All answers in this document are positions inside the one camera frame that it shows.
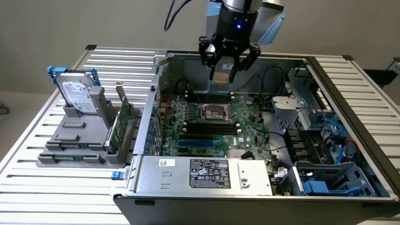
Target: white wall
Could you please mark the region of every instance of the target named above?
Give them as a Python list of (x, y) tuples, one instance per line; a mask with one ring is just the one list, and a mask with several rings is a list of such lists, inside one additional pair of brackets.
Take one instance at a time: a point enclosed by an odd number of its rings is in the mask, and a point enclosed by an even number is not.
[[(189, 4), (165, 33), (171, 1), (0, 0), (0, 90), (51, 93), (46, 67), (73, 66), (87, 44), (198, 49), (209, 0)], [(365, 68), (399, 57), (399, 0), (285, 2), (287, 21), (265, 51), (350, 54)]]

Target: white label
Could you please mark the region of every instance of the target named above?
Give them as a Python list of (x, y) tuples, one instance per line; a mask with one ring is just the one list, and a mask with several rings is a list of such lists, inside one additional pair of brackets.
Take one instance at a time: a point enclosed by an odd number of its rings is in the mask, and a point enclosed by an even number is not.
[(175, 166), (175, 159), (161, 159), (159, 166)]
[(223, 69), (233, 69), (234, 65), (233, 64), (223, 64)]
[(74, 108), (83, 113), (97, 113), (87, 86), (79, 82), (63, 82), (63, 86)]

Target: blue latch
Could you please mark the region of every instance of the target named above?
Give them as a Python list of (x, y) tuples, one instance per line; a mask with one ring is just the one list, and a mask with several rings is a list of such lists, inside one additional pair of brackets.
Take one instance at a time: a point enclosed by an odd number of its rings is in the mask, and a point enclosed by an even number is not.
[(111, 175), (113, 180), (125, 180), (125, 172), (114, 171)]
[(101, 80), (99, 80), (99, 75), (98, 75), (98, 70), (95, 68), (91, 68), (90, 72), (91, 72), (93, 77), (94, 77), (95, 85), (102, 86), (101, 85)]
[(361, 187), (353, 187), (349, 190), (329, 190), (325, 181), (310, 180), (303, 183), (303, 187), (309, 195), (363, 196)]
[(57, 67), (54, 70), (55, 73), (66, 73), (67, 71), (69, 71), (67, 67)]

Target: blue plastic tab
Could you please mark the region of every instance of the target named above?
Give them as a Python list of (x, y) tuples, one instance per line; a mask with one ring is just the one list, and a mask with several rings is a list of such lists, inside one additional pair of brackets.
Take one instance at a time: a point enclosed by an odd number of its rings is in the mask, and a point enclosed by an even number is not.
[(125, 172), (114, 171), (111, 175), (113, 180), (125, 180)]
[(91, 72), (93, 77), (94, 77), (95, 85), (102, 86), (101, 85), (101, 80), (99, 80), (99, 75), (98, 75), (98, 70), (95, 68), (91, 68), (90, 72)]
[(207, 16), (217, 16), (221, 14), (221, 6), (223, 3), (211, 2), (207, 7)]
[(53, 66), (49, 66), (49, 73), (53, 72)]
[(54, 70), (55, 73), (66, 73), (67, 71), (69, 71), (67, 67), (57, 67)]
[(361, 187), (353, 187), (349, 190), (329, 190), (325, 181), (310, 180), (303, 183), (303, 187), (309, 195), (363, 196)]
[(303, 183), (305, 191), (307, 194), (327, 194), (330, 193), (327, 183), (325, 181), (310, 180)]

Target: gray metal panel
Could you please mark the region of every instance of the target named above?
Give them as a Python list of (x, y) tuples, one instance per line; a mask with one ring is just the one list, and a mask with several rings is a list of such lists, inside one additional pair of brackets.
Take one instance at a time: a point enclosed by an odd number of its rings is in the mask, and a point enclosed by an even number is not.
[[(154, 55), (150, 50), (99, 47), (86, 51), (77, 66), (98, 69), (114, 105), (121, 105), (115, 84), (123, 82), (130, 102), (143, 109), (155, 76)], [(0, 223), (130, 224), (111, 197), (127, 187), (127, 180), (111, 180), (117, 169), (35, 165), (66, 114), (63, 106), (57, 91), (0, 163)]]
[(386, 155), (400, 171), (400, 109), (354, 61), (318, 58)]

